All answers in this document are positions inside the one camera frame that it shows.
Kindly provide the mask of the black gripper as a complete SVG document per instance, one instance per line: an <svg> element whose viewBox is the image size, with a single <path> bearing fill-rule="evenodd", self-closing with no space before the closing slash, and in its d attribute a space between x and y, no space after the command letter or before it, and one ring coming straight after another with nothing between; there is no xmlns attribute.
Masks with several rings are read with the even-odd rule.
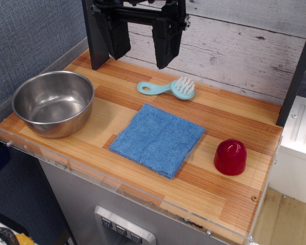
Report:
<svg viewBox="0 0 306 245"><path fill-rule="evenodd" d="M128 23L152 26L157 67L163 69L179 54L182 31L190 26L185 1L164 1L160 10L137 8L142 1L94 1L93 14L114 59L130 49Z"/></svg>

